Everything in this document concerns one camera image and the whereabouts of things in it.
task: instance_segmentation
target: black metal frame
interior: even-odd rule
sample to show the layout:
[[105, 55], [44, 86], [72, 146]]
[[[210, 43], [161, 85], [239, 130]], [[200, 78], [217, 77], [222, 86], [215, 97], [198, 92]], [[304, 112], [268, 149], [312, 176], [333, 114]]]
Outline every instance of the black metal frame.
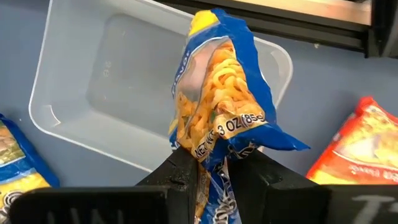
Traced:
[[398, 56], [398, 0], [374, 0], [371, 26], [232, 0], [156, 1], [191, 14], [220, 7], [254, 32], [364, 52], [367, 58]]
[[[352, 223], [368, 206], [379, 211], [367, 223], [396, 220], [398, 185], [317, 185], [259, 151], [229, 161], [228, 171], [243, 224]], [[179, 148], [137, 186], [33, 190], [13, 200], [9, 217], [12, 224], [191, 224], [197, 174], [198, 162]]]

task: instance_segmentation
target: yellow label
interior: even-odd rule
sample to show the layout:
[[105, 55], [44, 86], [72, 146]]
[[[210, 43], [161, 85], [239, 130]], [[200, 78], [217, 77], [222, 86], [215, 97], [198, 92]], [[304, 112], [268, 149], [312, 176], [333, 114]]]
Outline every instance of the yellow label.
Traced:
[[195, 14], [191, 21], [191, 29], [188, 36], [210, 27], [218, 22], [217, 16], [210, 10], [199, 11]]
[[239, 133], [266, 124], [262, 114], [220, 114], [215, 120], [215, 128], [223, 139], [229, 139]]

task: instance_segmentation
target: blue and yellow package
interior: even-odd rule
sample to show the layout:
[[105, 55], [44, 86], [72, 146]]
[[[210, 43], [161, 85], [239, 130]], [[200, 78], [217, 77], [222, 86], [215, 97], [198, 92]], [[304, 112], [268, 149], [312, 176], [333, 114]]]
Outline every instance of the blue and yellow package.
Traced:
[[24, 192], [59, 185], [22, 131], [0, 114], [0, 223], [7, 223], [11, 203]]
[[184, 147], [201, 164], [198, 223], [239, 218], [226, 158], [242, 159], [259, 146], [308, 148], [278, 127], [254, 36], [243, 20], [221, 9], [200, 11], [193, 18], [172, 96], [172, 148]]

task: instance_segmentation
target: black plastic bracket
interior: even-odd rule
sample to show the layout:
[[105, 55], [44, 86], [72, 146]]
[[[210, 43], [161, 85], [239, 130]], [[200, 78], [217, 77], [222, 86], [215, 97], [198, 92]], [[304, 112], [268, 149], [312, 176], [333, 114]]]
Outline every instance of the black plastic bracket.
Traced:
[[12, 224], [187, 224], [195, 218], [197, 161], [177, 149], [134, 187], [38, 189], [11, 205]]
[[398, 185], [317, 185], [259, 151], [228, 165], [243, 224], [387, 224], [398, 219]]

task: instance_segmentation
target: curly snack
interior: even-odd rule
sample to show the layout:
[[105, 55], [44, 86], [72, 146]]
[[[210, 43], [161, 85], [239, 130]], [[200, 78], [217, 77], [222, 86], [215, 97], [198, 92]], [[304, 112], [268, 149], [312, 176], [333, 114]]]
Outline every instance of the curly snack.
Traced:
[[220, 9], [193, 18], [172, 96], [170, 143], [189, 150], [201, 164], [198, 222], [233, 223], [238, 218], [226, 158], [244, 158], [259, 146], [308, 148], [276, 124], [253, 34], [243, 20]]

